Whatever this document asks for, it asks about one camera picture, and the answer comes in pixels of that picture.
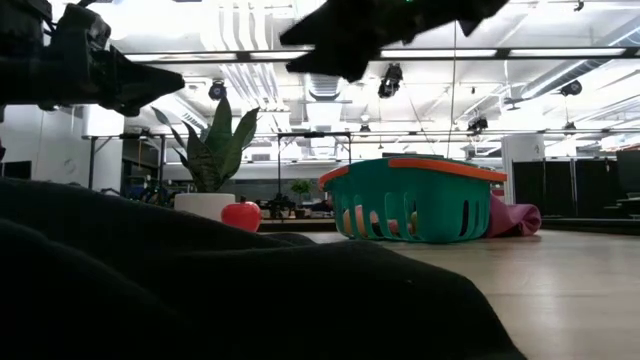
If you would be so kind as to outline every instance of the green plastic basket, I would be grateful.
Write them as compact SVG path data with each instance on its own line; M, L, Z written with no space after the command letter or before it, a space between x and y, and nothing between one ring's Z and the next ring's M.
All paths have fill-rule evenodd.
M487 231L490 183L504 181L500 172L412 155L344 166L319 183L332 195L336 226L345 236L453 243ZM372 216L378 218L375 228Z

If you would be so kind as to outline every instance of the small plant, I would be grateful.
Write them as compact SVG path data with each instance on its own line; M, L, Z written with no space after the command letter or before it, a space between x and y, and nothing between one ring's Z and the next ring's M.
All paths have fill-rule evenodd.
M242 162L242 151L249 147L256 133L259 108L246 113L235 133L231 131L231 106L226 98L220 100L213 122L202 128L200 137L191 125L185 123L189 131L189 141L185 144L182 137L171 126L162 111L152 107L159 122L167 125L178 144L185 149L185 157L178 149L182 165L186 167L196 189L200 193L217 192L222 185L238 172Z
M291 184L291 191L298 194L300 205L302 205L302 195L311 192L311 181L303 179L294 180L293 184Z

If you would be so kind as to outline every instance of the white pipe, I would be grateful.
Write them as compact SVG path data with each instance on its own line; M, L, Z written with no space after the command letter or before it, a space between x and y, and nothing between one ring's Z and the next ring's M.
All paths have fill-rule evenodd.
M258 0L253 3L253 13L254 13L254 20L256 25L255 40L256 40L256 45L258 46L258 50L270 50L269 44L267 43L266 12L264 9L263 1ZM271 91L273 93L273 97L277 103L278 108L284 109L285 106L278 91L278 81L276 78L276 72L273 67L273 64L271 63L260 64L260 67L264 71L266 80L268 80L271 83Z
M218 2L216 0L203 0L202 6L203 14L206 14L206 16L203 19L204 26L200 31L200 42L207 51L226 50L224 41L220 36L220 6ZM244 100L249 107L255 107L257 104L251 100L250 96L245 92L245 89L243 89L236 80L236 77L231 74L231 67L229 65L219 65L219 68L225 79L231 82L231 85L233 85L240 98Z
M240 50L240 47L236 42L236 36L235 36L235 31L233 26L233 17L234 17L233 3L234 2L232 0L227 0L225 1L225 4L224 4L224 13L223 13L224 23L222 24L223 25L222 39L227 45L228 50L238 51ZM237 80L237 81L240 82L240 85L247 92L247 94L251 95L253 102L257 103L258 107L260 107L261 109L266 108L267 106L264 103L262 96L260 96L259 92L257 92L257 86L253 81L253 77L251 76L251 74L249 74L249 69L247 68L247 66L245 64L235 64L235 68L232 67L232 69L234 69L235 71L231 71L231 73L240 78L240 80Z
M251 21L250 21L251 11L249 10L249 2L245 0L243 2L238 3L238 12L239 12L238 36L240 38L240 44L242 44L242 47L244 48L245 51L255 50L255 47L253 46L253 41L251 39ZM262 26L264 27L264 14L254 13L253 18L254 18L255 28L256 28L255 31L257 31L257 29L260 26L259 24L260 18L262 18L262 23L263 23ZM276 103L275 98L271 93L271 88L265 78L263 69L260 67L260 64L253 64L252 67L253 67L253 71L258 76L258 80L260 80L260 83L262 84L264 95L266 95L266 97L269 99L269 102L271 104L275 104ZM256 84L255 90L258 92L258 94L262 98L263 93L260 92L260 89L258 88L257 84Z

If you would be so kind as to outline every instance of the cable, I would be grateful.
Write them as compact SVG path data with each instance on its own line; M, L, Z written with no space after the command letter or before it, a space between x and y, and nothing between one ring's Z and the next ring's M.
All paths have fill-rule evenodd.
M453 23L453 79L451 81L451 118L449 120L449 136L447 139L447 158L451 148L451 133L453 132L453 108L456 102L456 65L458 59L458 27Z
M435 150L433 150L433 145L431 145L431 139L429 139L429 135L424 134L424 126L422 126L422 120L420 120L420 116L418 115L418 112L416 111L416 107L415 107L415 105L413 105L413 100L411 99L411 92L409 91L409 88L407 88L406 85L404 85L404 87L407 89L407 97L409 98L409 104L411 104L411 109L413 110L413 114L416 117L416 120L418 120L418 124L420 124L420 131L423 132L423 135L424 135L425 139L427 140L427 144L429 144L429 148L431 149L431 152L433 153L433 155L436 155Z

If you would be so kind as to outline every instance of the black cloth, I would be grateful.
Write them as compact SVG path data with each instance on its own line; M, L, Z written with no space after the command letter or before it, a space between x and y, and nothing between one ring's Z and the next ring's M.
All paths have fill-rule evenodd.
M2 359L524 359L471 281L374 243L15 180L0 219Z

